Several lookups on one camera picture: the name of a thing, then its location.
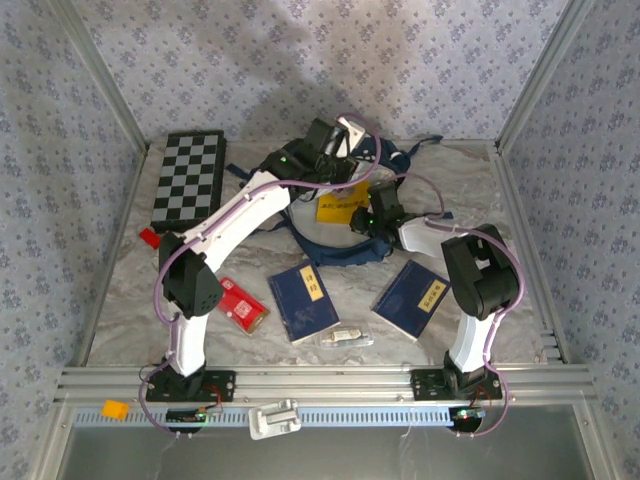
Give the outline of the yellow cartoon cover book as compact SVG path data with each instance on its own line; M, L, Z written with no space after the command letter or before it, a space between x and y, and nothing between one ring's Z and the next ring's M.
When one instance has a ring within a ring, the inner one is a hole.
M369 207L369 182L358 183L348 189L333 191L318 199L316 221L348 225L354 212Z

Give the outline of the navy blue student backpack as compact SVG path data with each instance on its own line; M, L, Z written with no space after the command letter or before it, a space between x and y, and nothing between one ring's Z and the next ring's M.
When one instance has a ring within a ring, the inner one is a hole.
M380 161L368 178L369 187L384 181L395 181L397 190L411 173L411 158L423 144L438 144L440 135L431 135L418 141L410 150L399 149L392 141L381 141ZM316 221L320 197L312 196L290 205L280 212L282 220L270 230L286 228L302 251L318 266L350 266L380 262L394 249L383 240L355 233L349 224L327 224Z

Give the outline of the blue book with yellow label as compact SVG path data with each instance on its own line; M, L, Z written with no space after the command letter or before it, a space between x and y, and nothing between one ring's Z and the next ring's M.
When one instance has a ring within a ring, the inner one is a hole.
M269 277L268 285L291 344L296 345L340 323L313 262L307 261Z
M450 289L447 279L409 260L379 296L372 311L417 341Z

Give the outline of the clear plastic bag with items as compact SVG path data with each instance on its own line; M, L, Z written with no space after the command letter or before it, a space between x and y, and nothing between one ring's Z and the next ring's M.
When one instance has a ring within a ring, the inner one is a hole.
M324 349L367 347L374 343L374 338L363 328L345 327L322 333L318 343Z

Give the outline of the red gold box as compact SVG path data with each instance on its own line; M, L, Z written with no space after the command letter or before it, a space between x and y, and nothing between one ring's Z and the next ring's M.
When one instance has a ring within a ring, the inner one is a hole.
M223 296L217 308L247 335L252 335L270 311L230 277L220 280Z

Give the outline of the folding black grey chessboard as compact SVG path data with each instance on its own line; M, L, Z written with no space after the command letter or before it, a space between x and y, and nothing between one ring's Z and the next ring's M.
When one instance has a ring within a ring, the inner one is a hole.
M185 232L215 213L225 157L221 130L168 135L150 222L155 233Z

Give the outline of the aluminium side rail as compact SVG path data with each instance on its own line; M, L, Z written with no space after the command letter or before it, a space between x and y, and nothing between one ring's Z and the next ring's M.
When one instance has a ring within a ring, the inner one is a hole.
M569 345L510 165L496 147L490 146L489 154L501 192L502 204L511 226L518 258L525 272L529 298L546 335L555 339L554 346L545 348L545 355L552 363L570 364L573 359Z
M111 240L109 256L106 262L106 270L101 279L101 283L97 290L97 296L93 303L92 309L84 323L84 329L81 341L76 352L70 361L71 367L84 367L88 361L92 344L95 338L95 332L99 323L100 315L107 296L115 264L118 259L119 248L125 235L126 225L130 217L132 205L135 200L136 191L141 178L142 170L148 156L149 146L144 145L143 150L136 162L133 177L129 182L127 196L123 207L122 214L119 218L118 228Z

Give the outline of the aluminium mounting rail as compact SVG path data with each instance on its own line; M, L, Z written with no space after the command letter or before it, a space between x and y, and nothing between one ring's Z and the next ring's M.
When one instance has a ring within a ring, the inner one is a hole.
M409 365L237 367L234 403L258 405L292 398L302 405L412 403ZM594 400L589 369L568 364L508 364L499 367L517 406ZM106 399L133 403L140 386L135 367L71 367L63 371L56 403L94 406Z

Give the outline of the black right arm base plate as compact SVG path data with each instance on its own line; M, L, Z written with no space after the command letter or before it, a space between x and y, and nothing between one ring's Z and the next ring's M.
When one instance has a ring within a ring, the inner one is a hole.
M450 367L414 369L410 372L410 384L416 401L472 400L477 391L485 399L503 398L498 375L486 368L467 373L458 373Z

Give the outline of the aluminium frame post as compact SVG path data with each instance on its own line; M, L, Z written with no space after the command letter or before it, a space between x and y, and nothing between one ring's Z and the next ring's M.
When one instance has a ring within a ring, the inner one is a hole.
M595 3L596 0L567 0L564 10L496 139L495 146L499 154L506 155L513 147Z
M47 0L47 2L125 136L137 151L146 152L147 142L144 134L72 1Z

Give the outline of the white plastic bracket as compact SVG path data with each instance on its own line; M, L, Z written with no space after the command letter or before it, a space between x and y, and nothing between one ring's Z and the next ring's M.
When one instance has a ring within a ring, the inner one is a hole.
M284 399L253 407L248 411L248 423L253 440L298 432L302 427L298 402Z

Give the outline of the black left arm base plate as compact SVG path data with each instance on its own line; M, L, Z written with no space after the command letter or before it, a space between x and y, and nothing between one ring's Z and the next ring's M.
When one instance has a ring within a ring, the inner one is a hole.
M203 367L189 376L183 376L168 367L151 377L145 400L166 403L232 402L235 386L236 372L233 370Z

